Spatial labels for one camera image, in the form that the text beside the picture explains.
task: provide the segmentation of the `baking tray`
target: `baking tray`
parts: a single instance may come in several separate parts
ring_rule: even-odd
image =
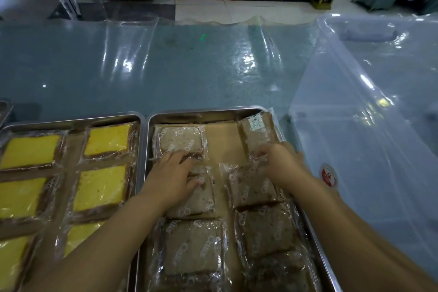
[[[223,121],[238,121],[256,113],[267,111],[261,106],[237,106],[229,108],[214,108],[205,110],[180,110],[180,111],[165,111],[157,113],[148,117],[146,122],[146,137],[147,144],[145,147],[146,153],[146,171],[149,172],[152,168],[152,137],[154,134],[154,126],[156,124],[181,124],[181,123],[216,123]],[[137,183],[136,192],[141,189],[141,185]],[[308,220],[306,222],[308,226],[307,237],[309,244],[316,256],[315,264],[321,279],[322,287],[324,291],[342,292],[337,284],[337,279],[333,273],[333,270],[328,263],[327,257],[322,252],[321,245],[316,238],[316,235],[311,228]],[[145,288],[145,266],[146,266],[146,242],[140,247],[140,250],[134,256],[130,276],[130,282],[128,285],[129,292],[144,292]]]
[[[13,107],[14,105],[11,101],[0,100],[0,128],[8,121]]]
[[[113,115],[99,115],[85,118],[76,118],[70,120],[58,120],[48,122],[19,122],[10,123],[0,130],[0,136],[5,132],[29,132],[35,130],[51,130],[51,129],[74,129],[84,130],[88,126],[108,126],[115,124],[123,124],[130,122],[140,122],[140,134],[138,137],[138,153],[137,153],[137,176],[135,179],[133,196],[137,194],[137,191],[141,189],[145,181],[146,176],[146,144],[148,128],[146,125],[145,117],[138,112],[122,112]],[[131,272],[136,272],[137,264],[135,267],[130,267],[128,270],[128,282],[132,280]]]

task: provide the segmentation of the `blue table surface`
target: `blue table surface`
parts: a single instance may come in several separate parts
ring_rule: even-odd
[[[261,105],[287,112],[311,25],[0,23],[0,97],[18,121]]]

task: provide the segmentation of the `plastic box lid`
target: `plastic box lid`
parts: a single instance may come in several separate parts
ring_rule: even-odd
[[[438,21],[330,14],[289,115],[312,173],[438,281]]]

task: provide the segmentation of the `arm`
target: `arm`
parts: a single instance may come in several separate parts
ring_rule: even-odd
[[[267,175],[306,212],[344,292],[436,291],[416,264],[381,238],[305,167],[289,143],[260,148]]]
[[[117,290],[136,251],[164,212],[187,198],[199,184],[187,182],[194,160],[187,152],[165,154],[131,198],[103,226],[53,270],[30,282],[25,292],[109,292]]]

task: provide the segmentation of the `hand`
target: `hand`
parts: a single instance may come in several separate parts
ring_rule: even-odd
[[[256,151],[256,156],[268,156],[266,175],[278,187],[294,193],[294,185],[303,179],[313,178],[304,164],[304,155],[296,153],[289,142],[264,144]]]
[[[139,195],[153,196],[163,211],[187,199],[202,183],[197,179],[187,182],[187,174],[195,163],[193,158],[181,162],[187,154],[184,150],[164,154],[149,172]]]

